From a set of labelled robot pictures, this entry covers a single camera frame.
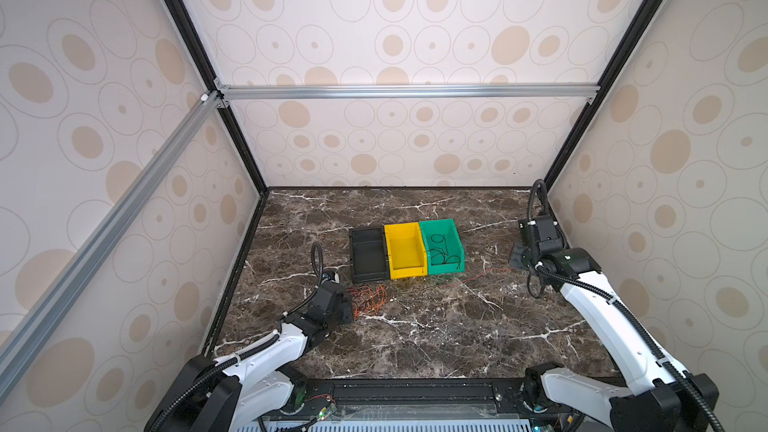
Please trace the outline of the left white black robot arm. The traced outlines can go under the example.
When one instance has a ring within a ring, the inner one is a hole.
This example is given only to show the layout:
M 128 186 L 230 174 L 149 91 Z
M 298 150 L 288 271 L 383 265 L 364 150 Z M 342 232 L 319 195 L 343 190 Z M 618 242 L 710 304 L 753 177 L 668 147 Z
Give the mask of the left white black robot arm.
M 302 378 L 282 369 L 354 319 L 347 289 L 327 280 L 304 308 L 281 317 L 267 336 L 217 360 L 189 359 L 148 419 L 147 431 L 235 431 L 280 409 Z

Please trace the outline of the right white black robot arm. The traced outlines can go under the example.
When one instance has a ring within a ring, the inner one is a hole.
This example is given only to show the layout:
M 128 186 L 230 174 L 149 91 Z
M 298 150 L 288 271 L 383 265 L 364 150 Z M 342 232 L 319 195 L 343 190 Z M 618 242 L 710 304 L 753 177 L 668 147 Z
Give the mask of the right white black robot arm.
M 595 259 L 569 245 L 541 179 L 530 189 L 519 230 L 510 265 L 538 282 L 529 294 L 540 298 L 546 288 L 561 294 L 600 339 L 625 382 L 611 385 L 556 362 L 529 367 L 520 390 L 529 411 L 568 407 L 613 431 L 723 430 L 715 414 L 715 383 L 675 359 L 619 298 Z

